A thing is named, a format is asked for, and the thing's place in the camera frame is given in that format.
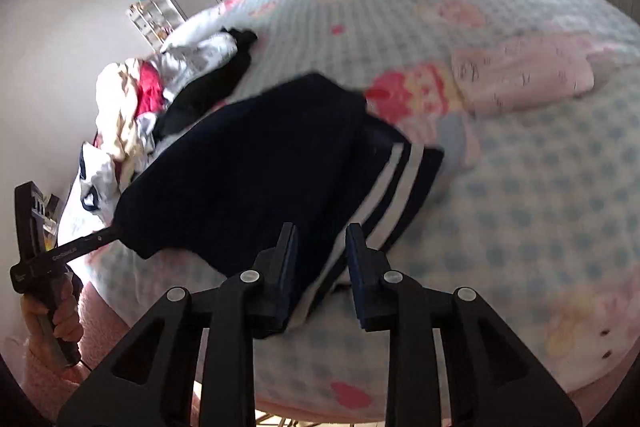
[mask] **hand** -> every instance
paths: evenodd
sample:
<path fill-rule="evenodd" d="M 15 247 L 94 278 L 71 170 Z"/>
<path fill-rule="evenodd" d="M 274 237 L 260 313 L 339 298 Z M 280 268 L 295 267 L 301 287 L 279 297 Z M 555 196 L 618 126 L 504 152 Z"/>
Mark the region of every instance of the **hand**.
<path fill-rule="evenodd" d="M 79 342 L 84 330 L 80 324 L 78 303 L 73 295 L 73 286 L 70 280 L 66 280 L 62 286 L 61 299 L 60 305 L 53 315 L 53 324 L 55 325 L 53 335 L 67 342 Z M 65 367 L 52 354 L 38 321 L 38 315 L 47 314 L 46 306 L 30 295 L 23 295 L 20 300 L 20 307 L 22 309 L 22 317 L 30 333 L 30 351 L 48 369 L 56 374 L 62 373 Z"/>

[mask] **checkered bedsheet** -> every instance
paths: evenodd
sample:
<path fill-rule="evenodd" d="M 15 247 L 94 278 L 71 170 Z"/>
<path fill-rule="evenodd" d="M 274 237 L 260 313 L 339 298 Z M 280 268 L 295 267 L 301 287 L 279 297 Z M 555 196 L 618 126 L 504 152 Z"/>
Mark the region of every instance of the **checkered bedsheet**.
<path fill-rule="evenodd" d="M 595 86 L 582 97 L 462 118 L 452 134 L 425 120 L 425 142 L 454 161 L 388 258 L 435 289 L 475 288 L 568 391 L 622 359 L 640 335 L 640 27 L 603 0 L 227 0 L 212 10 L 217 28 L 258 35 L 233 100 L 310 70 L 367 92 L 384 75 L 450 75 L 456 49 L 589 34 Z M 410 135 L 419 117 L 395 123 Z M 118 243 L 88 268 L 129 324 L 173 285 L 223 280 L 190 253 L 143 261 Z M 387 350 L 388 336 L 361 331 L 350 293 L 337 292 L 300 329 L 255 343 L 255 390 L 287 407 L 379 419 Z"/>

